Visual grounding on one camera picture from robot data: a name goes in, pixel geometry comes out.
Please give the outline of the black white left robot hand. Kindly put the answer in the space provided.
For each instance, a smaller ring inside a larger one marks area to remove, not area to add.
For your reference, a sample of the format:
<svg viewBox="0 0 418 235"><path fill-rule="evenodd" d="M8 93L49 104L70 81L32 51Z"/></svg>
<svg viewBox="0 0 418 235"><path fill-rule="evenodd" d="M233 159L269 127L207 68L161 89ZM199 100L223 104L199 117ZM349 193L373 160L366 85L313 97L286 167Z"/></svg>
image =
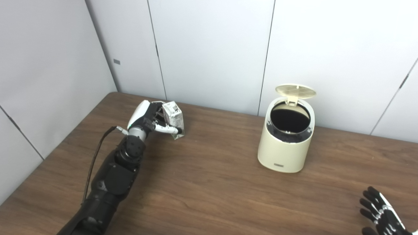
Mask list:
<svg viewBox="0 0 418 235"><path fill-rule="evenodd" d="M182 110L174 102L143 100L127 125L127 135L145 141L151 132L170 134L175 140L185 135Z"/></svg>

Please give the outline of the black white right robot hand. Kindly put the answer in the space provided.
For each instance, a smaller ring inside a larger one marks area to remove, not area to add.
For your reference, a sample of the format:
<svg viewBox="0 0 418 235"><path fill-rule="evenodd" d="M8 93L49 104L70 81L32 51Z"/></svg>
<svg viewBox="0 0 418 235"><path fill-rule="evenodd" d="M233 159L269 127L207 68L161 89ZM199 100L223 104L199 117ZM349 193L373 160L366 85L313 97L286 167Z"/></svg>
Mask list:
<svg viewBox="0 0 418 235"><path fill-rule="evenodd" d="M363 206L360 214L369 219L374 228L364 227L363 235L416 235L418 231L409 231L401 221L387 198L374 187L369 186L362 192L359 202Z"/></svg>

